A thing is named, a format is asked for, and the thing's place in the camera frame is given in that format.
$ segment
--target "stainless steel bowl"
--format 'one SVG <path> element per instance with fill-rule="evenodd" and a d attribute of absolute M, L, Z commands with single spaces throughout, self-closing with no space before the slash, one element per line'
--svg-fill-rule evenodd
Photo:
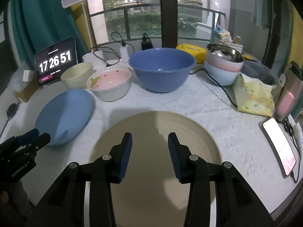
<path fill-rule="evenodd" d="M 216 55 L 217 57 L 231 61 L 231 62 L 243 62 L 244 58 L 241 53 L 230 46 L 224 44 L 209 44 L 207 49 L 210 53 Z"/>

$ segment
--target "yellow wall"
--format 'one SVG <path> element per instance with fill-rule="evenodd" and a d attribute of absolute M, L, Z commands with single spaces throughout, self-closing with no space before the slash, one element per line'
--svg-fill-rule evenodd
<path fill-rule="evenodd" d="M 86 11 L 87 11 L 87 16 L 89 17 L 87 2 L 85 2 L 85 6 L 86 6 Z M 82 36 L 82 38 L 83 38 L 83 40 L 86 44 L 87 49 L 90 51 L 88 31 L 87 31 L 87 28 L 86 28 L 86 25 L 85 25 L 85 19 L 84 19 L 83 11 L 82 11 L 82 8 L 81 8 L 81 4 L 80 3 L 75 4 L 75 5 L 71 6 L 71 9 L 72 9 L 73 17 L 74 17 L 74 19 L 77 23 L 78 29 L 80 31 L 80 34 L 81 34 L 81 36 Z M 94 35 L 92 35 L 92 39 L 93 39 L 93 45 L 96 46 Z"/>
<path fill-rule="evenodd" d="M 301 19 L 295 7 L 293 5 L 291 6 L 293 14 L 291 48 L 284 71 L 286 71 L 288 65 L 292 60 L 296 62 L 299 67 L 302 67 L 303 62 L 303 20 Z"/>

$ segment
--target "screw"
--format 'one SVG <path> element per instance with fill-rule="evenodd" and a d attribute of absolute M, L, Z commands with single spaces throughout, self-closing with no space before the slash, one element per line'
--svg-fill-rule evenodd
<path fill-rule="evenodd" d="M 112 158 L 112 156 L 110 154 L 105 154 L 102 156 L 102 159 L 104 159 L 104 160 L 109 160 L 111 158 Z"/>
<path fill-rule="evenodd" d="M 228 161 L 224 162 L 223 165 L 226 167 L 226 168 L 231 168 L 232 167 L 232 164 Z"/>
<path fill-rule="evenodd" d="M 198 156 L 196 156 L 195 154 L 192 154 L 190 157 L 189 157 L 190 160 L 193 160 L 193 161 L 196 161 L 198 160 Z"/>
<path fill-rule="evenodd" d="M 76 162 L 72 162 L 72 163 L 69 164 L 69 168 L 70 168 L 70 169 L 74 169 L 74 168 L 76 168 L 77 166 L 78 166 L 78 164 L 77 164 Z"/>

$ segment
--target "white table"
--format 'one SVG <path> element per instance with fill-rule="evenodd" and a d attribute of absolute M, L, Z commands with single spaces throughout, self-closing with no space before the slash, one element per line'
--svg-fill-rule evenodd
<path fill-rule="evenodd" d="M 33 129 L 43 107 L 64 91 L 67 88 L 62 82 L 39 89 L 28 103 L 20 105 L 1 141 Z M 82 132 L 63 146 L 41 149 L 36 156 L 37 166 L 22 179 L 33 204 L 39 202 L 70 162 L 88 162 L 93 146 L 104 131 L 126 117 L 151 110 L 185 115 L 207 129 L 219 147 L 222 161 L 233 163 L 269 212 L 274 211 L 296 186 L 290 177 L 282 177 L 277 159 L 259 127 L 265 118 L 235 110 L 225 93 L 211 84 L 204 72 L 190 75 L 179 89 L 171 93 L 146 91 L 134 78 L 130 91 L 122 99 L 103 102 L 94 98 L 96 108 Z M 211 226 L 215 226 L 216 201 L 211 211 Z"/>

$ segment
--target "smartphone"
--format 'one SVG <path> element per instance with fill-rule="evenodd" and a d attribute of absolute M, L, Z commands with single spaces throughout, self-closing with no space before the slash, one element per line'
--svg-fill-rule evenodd
<path fill-rule="evenodd" d="M 283 176 L 288 177 L 296 164 L 296 158 L 285 134 L 274 118 L 265 121 L 263 128 L 278 159 Z"/>

